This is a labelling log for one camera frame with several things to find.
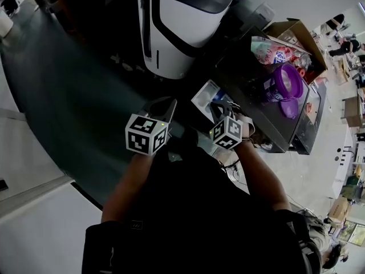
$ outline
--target white cabinet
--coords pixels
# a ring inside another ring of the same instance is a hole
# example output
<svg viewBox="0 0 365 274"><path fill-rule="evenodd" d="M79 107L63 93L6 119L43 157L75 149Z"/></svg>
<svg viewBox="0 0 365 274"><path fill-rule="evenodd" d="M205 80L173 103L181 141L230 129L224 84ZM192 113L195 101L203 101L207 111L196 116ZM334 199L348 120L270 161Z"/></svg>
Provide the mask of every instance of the white cabinet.
<svg viewBox="0 0 365 274"><path fill-rule="evenodd" d="M317 137L314 149L321 158L312 162L310 173L317 177L314 187L318 193L336 199L346 178L351 161L352 136L346 124L330 126L323 137Z"/></svg>

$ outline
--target purple container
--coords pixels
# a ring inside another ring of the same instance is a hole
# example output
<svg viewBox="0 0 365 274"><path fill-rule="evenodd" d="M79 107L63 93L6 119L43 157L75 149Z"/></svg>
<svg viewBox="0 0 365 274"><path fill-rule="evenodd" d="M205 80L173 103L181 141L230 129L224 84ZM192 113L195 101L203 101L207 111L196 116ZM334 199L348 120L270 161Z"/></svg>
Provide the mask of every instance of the purple container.
<svg viewBox="0 0 365 274"><path fill-rule="evenodd" d="M290 64L276 68L263 86L269 102L297 99L303 94L302 77Z"/></svg>

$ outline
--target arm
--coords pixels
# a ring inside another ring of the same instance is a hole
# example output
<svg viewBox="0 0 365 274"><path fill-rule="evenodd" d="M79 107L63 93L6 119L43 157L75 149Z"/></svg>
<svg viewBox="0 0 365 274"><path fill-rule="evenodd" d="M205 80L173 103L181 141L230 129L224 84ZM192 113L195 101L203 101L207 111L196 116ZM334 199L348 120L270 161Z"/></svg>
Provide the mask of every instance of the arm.
<svg viewBox="0 0 365 274"><path fill-rule="evenodd" d="M142 154L133 156L127 172L104 206L102 222L111 220L123 222L133 201L147 180L152 161L152 156Z"/></svg>
<svg viewBox="0 0 365 274"><path fill-rule="evenodd" d="M276 210L291 211L284 188L274 172L267 166L249 142L242 142L234 149L244 169L250 195L262 200Z"/></svg>

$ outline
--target plastic bag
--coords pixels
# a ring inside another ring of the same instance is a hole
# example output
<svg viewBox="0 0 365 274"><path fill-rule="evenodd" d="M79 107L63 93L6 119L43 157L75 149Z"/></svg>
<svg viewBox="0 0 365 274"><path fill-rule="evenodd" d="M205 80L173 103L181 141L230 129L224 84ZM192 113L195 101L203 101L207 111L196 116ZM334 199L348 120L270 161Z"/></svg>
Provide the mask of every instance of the plastic bag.
<svg viewBox="0 0 365 274"><path fill-rule="evenodd" d="M262 37L251 38L251 52L265 65L283 63L294 56L291 48Z"/></svg>

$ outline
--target wrist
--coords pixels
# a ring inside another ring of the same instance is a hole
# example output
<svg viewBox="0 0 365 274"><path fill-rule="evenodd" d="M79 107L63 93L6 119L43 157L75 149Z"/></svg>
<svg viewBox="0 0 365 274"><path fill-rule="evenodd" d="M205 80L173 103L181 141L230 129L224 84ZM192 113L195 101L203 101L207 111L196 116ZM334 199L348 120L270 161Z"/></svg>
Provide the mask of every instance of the wrist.
<svg viewBox="0 0 365 274"><path fill-rule="evenodd" d="M238 150L248 150L248 149L254 149L255 147L253 146L252 142L250 141L245 141L245 142L241 142L239 145L235 146L234 150L235 152L237 152Z"/></svg>

